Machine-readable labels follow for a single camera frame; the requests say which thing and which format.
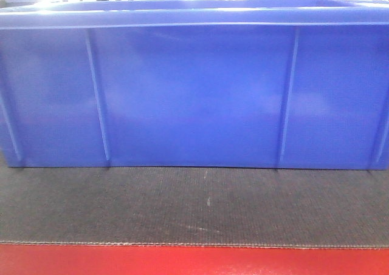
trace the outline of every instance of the textured mat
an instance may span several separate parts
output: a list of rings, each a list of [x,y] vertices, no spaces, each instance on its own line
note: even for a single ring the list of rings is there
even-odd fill
[[[388,171],[0,166],[0,241],[389,246]]]

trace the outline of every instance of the blue plastic crate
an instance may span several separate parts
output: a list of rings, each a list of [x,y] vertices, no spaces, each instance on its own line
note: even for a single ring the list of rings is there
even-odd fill
[[[10,166],[385,169],[389,4],[152,0],[0,10]]]

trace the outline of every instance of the plastic crate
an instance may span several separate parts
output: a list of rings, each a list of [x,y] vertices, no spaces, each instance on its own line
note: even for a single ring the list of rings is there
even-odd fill
[[[151,0],[0,10],[10,166],[385,169],[389,5]]]

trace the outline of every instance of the red surface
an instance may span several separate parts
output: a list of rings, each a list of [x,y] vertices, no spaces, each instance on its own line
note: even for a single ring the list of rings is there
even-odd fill
[[[389,274],[389,249],[0,245],[2,275]]]

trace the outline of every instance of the dark gray mat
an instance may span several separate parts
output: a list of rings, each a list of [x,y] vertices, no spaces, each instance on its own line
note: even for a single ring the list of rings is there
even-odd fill
[[[0,241],[388,247],[389,172],[2,161]]]

